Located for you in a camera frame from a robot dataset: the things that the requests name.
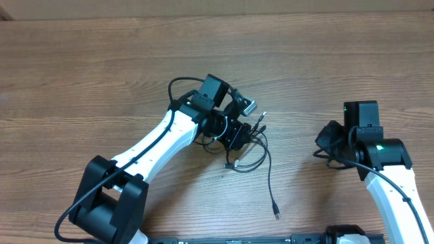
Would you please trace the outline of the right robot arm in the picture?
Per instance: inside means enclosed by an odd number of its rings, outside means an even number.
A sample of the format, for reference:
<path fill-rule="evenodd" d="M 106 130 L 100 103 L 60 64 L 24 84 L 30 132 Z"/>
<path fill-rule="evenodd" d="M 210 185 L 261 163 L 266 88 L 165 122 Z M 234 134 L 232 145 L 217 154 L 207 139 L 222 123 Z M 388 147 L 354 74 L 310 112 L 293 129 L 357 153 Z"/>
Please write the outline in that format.
<path fill-rule="evenodd" d="M 343 124 L 331 120 L 319 132 L 313 156 L 337 162 L 337 170 L 357 170 L 391 243 L 432 243 L 412 160 L 400 139 L 384 138 L 377 101 L 345 102 L 343 112 Z"/>

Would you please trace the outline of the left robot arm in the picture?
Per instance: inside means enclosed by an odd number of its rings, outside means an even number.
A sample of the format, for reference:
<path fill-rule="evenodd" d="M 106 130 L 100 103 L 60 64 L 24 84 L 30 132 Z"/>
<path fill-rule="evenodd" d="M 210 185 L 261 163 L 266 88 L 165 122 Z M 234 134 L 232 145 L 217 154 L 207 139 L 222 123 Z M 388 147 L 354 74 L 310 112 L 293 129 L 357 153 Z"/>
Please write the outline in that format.
<path fill-rule="evenodd" d="M 110 160 L 94 157 L 62 218 L 91 236 L 82 243 L 149 243 L 140 227 L 153 178 L 200 135 L 227 150 L 242 148 L 252 127 L 238 118 L 256 107 L 255 100 L 208 75 L 199 89 L 171 97 L 160 124 L 133 147 Z"/>

